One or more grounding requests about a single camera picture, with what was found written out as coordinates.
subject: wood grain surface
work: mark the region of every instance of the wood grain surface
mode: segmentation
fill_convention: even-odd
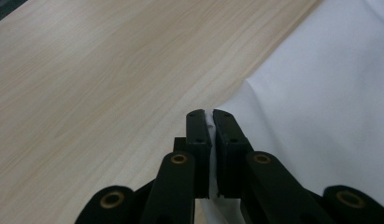
[[[29,0],[0,21],[0,223],[73,223],[157,175],[318,1]],[[204,223],[197,204],[196,223]]]

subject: screw hole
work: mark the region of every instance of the screw hole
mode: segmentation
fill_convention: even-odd
[[[182,163],[185,163],[187,160],[188,158],[186,156],[180,155],[180,154],[171,157],[171,162],[175,164],[182,164]]]
[[[121,191],[114,190],[102,197],[100,204],[105,209],[111,209],[121,205],[123,201],[124,194]]]
[[[258,154],[258,155],[255,155],[253,157],[253,159],[258,162],[258,163],[261,163],[261,164],[267,164],[267,163],[270,163],[271,162],[271,159],[270,157],[266,156],[266,155],[263,155],[263,154]]]
[[[343,204],[349,206],[349,207],[352,207],[352,208],[364,208],[366,206],[364,200],[348,191],[348,190],[342,190],[342,191],[338,191],[336,193],[336,198]]]

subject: light wood tabletop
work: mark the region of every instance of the light wood tabletop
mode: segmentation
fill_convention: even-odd
[[[0,223],[73,223],[98,190],[151,181],[186,114],[227,100],[317,3],[27,1],[0,21]]]

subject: white cloth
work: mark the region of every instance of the white cloth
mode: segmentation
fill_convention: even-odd
[[[218,109],[305,188],[384,206],[384,0],[324,0]]]

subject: wooden table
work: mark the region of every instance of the wooden table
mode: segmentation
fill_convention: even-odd
[[[149,182],[185,115],[228,99],[316,4],[27,1],[0,21],[0,223],[73,223],[99,189]]]

